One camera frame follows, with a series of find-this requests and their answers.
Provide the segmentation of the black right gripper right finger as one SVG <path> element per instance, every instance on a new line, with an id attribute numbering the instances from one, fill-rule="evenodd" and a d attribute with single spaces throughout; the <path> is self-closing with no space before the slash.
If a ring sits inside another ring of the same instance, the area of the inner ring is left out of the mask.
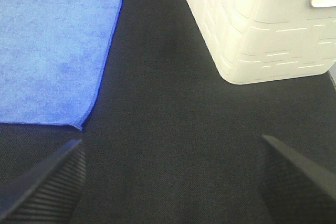
<path id="1" fill-rule="evenodd" d="M 335 173 L 273 136 L 260 138 L 258 187 L 274 223 L 335 223 Z"/>

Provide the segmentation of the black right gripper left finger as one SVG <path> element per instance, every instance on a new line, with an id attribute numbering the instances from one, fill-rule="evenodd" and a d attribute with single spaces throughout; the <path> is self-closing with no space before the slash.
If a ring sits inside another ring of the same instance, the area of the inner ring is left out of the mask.
<path id="1" fill-rule="evenodd" d="M 1 185 L 1 223 L 69 223 L 86 181 L 82 140 L 71 140 Z"/>

